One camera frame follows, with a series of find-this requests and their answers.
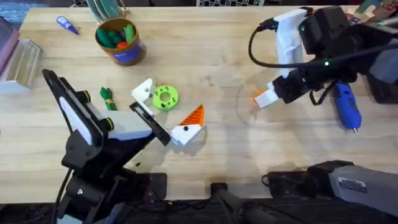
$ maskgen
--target green toy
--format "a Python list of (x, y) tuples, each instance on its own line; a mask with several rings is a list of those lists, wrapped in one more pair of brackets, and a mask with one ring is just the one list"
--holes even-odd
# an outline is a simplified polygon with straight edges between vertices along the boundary
[(124, 33), (126, 34), (127, 43), (130, 44), (134, 40), (134, 36), (136, 35), (136, 33), (134, 32), (134, 29), (132, 28), (131, 24), (128, 24), (124, 28)]
[(108, 37), (112, 40), (115, 45), (118, 45), (122, 42), (122, 39), (118, 36), (115, 31), (109, 31)]
[(96, 32), (97, 38), (100, 44), (106, 48), (116, 48), (116, 46), (112, 43), (112, 41), (106, 35), (106, 32), (102, 28), (98, 28)]
[(156, 88), (152, 103), (159, 110), (169, 111), (178, 105), (178, 101), (178, 91), (172, 86), (164, 85)]
[(114, 104), (112, 100), (112, 91), (110, 88), (101, 88), (101, 91), (99, 91), (102, 99), (104, 99), (106, 107), (108, 110), (117, 110), (116, 105)]

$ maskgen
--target blue tool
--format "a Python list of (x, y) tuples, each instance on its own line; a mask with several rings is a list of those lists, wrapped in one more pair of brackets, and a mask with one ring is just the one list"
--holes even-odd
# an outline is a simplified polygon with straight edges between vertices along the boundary
[(356, 106), (355, 97), (348, 84), (337, 83), (333, 89), (340, 121), (346, 129), (352, 129), (358, 135), (361, 127), (361, 113)]
[(75, 34), (79, 34), (77, 30), (73, 27), (73, 25), (65, 18), (64, 16), (58, 16), (57, 17), (57, 22), (60, 24), (63, 28), (74, 32)]

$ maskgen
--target blue screwdriver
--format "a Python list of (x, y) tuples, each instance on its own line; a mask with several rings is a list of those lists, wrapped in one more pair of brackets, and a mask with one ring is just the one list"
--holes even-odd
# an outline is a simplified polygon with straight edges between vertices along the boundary
[(346, 129), (352, 129), (358, 135), (361, 127), (361, 113), (356, 106), (355, 97), (348, 84), (337, 83), (333, 89), (340, 121)]

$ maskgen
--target orange object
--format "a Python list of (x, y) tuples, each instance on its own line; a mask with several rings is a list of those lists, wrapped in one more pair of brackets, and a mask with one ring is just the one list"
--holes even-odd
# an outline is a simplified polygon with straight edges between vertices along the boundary
[(258, 91), (258, 92), (257, 92), (257, 95), (256, 95), (254, 98), (256, 98), (257, 96), (263, 94), (264, 92), (265, 92), (265, 90)]
[(122, 48), (122, 47), (125, 47), (125, 46), (127, 46), (127, 42), (126, 41), (122, 41), (116, 47), (117, 48)]
[(203, 126), (203, 119), (205, 118), (205, 108), (203, 105), (198, 106), (185, 120), (179, 125), (199, 124)]

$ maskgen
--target pencil cup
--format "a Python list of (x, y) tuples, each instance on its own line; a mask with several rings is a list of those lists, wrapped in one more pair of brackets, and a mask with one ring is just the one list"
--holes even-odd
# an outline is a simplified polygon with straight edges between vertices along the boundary
[(130, 44), (120, 49), (112, 49), (107, 48), (101, 45), (101, 42), (98, 41), (97, 35), (95, 35), (95, 41), (99, 44), (99, 46), (119, 65), (122, 66), (130, 66), (138, 64), (146, 55), (146, 47), (142, 43), (139, 38), (138, 30), (136, 26), (127, 19), (116, 18), (111, 19), (106, 22), (103, 22), (99, 25), (99, 28), (104, 29), (105, 32), (116, 31), (122, 32), (124, 27), (128, 24), (131, 24), (133, 29), (135, 30), (135, 35)]

